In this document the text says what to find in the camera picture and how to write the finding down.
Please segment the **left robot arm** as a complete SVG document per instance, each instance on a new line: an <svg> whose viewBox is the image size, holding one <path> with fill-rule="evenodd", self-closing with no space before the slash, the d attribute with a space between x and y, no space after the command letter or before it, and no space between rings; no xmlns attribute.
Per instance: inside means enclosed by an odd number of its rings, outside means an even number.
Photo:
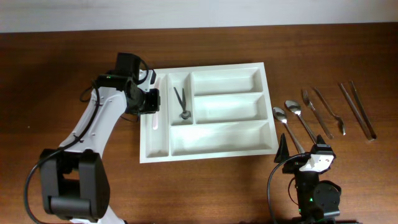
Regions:
<svg viewBox="0 0 398 224"><path fill-rule="evenodd" d="M141 70L139 56L119 53L115 68L89 87L88 106L57 149L44 149L40 171L43 207L73 223L124 223L109 205L110 186L102 155L122 114L142 116L160 110L160 93L150 85L156 74Z"/></svg>

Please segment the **small teaspoon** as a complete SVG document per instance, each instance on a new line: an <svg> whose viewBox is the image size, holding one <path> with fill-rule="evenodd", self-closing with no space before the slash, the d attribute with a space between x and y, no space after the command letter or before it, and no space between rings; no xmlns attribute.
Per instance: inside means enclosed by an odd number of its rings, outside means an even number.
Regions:
<svg viewBox="0 0 398 224"><path fill-rule="evenodd" d="M189 110L187 110L187 102L186 102L184 88L182 88L182 108L183 108L182 118L188 119L189 117L191 117L191 112Z"/></svg>
<svg viewBox="0 0 398 224"><path fill-rule="evenodd" d="M179 95L177 89L174 87L174 92L176 94L176 97L178 99L178 103L180 104L180 106L182 107L182 96Z"/></svg>

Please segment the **white plastic knife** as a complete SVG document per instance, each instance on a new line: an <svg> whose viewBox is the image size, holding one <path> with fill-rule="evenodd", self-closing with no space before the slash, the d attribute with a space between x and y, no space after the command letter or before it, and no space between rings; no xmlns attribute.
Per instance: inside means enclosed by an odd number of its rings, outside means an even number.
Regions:
<svg viewBox="0 0 398 224"><path fill-rule="evenodd" d="M161 81L161 78L157 78L157 79L156 79L155 85L154 85L154 87L155 87L156 89L159 89L159 87L160 87L160 81ZM152 129L153 129L153 130L156 130L156 129L158 129L158 127L159 127L159 114L158 114L158 113L155 113L155 114L152 116Z"/></svg>

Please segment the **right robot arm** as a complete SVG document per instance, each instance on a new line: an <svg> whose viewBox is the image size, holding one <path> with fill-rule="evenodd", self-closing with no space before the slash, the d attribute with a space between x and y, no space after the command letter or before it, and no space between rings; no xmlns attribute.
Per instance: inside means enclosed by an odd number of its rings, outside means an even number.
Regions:
<svg viewBox="0 0 398 224"><path fill-rule="evenodd" d="M330 145L317 136L311 151L289 155L285 135L280 137L274 162L284 174L293 174L297 192L299 216L292 223L335 223L340 214L341 187L329 180L320 180L319 175L330 170L336 158Z"/></svg>

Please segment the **steel tablespoon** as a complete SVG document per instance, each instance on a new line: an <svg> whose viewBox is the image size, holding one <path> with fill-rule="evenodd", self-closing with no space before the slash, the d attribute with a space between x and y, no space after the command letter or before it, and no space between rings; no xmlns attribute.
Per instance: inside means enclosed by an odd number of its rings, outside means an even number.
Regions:
<svg viewBox="0 0 398 224"><path fill-rule="evenodd" d="M302 147L302 145L299 143L298 139L296 138L295 134L293 133L293 131L290 129L289 125L287 124L287 116L285 111L282 108L279 107L273 107L272 108L272 113L274 115L274 117L279 120L286 128L286 130L288 131L288 133L290 134L295 147L297 148L298 152L300 154L304 154L304 148Z"/></svg>
<svg viewBox="0 0 398 224"><path fill-rule="evenodd" d="M285 101L285 107L289 111L293 112L299 118L300 122L303 124L303 126L306 129L308 135L310 136L311 140L315 144L316 143L316 136L315 136L314 132L312 131L312 129L307 124L307 122L302 117L301 105L298 102L296 102L296 101L286 100Z"/></svg>

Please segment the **steel fork straight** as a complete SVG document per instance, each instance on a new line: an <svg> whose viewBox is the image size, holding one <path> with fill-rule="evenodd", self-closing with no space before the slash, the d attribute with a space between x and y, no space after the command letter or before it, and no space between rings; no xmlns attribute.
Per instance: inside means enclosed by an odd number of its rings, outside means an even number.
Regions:
<svg viewBox="0 0 398 224"><path fill-rule="evenodd" d="M323 118L321 117L320 113L316 110L316 108L314 107L313 103L311 102L309 95L308 95L308 91L307 90L303 90L302 91L302 95L303 95L303 101L306 104L307 107L309 107L312 112L314 113L315 117L317 118L318 122L320 123L320 126L322 127L322 130L324 131L324 133L326 134L326 136L329 139L333 139L333 135L330 132L330 130L327 128Z"/></svg>

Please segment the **steel fork curved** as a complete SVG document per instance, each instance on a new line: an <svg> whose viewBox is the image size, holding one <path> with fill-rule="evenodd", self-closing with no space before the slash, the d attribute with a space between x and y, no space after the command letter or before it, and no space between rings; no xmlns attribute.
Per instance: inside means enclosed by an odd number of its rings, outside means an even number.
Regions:
<svg viewBox="0 0 398 224"><path fill-rule="evenodd" d="M323 95L320 93L320 91L317 88L313 87L313 90L318 95L318 97L320 98L320 100L324 104L325 108L328 110L328 112L332 115L332 117L334 117L337 120L338 127L340 129L341 134L345 135L346 134L346 127L345 127L345 123L342 120L342 118L333 112L333 110L331 109L330 105L327 103L326 99L324 99Z"/></svg>

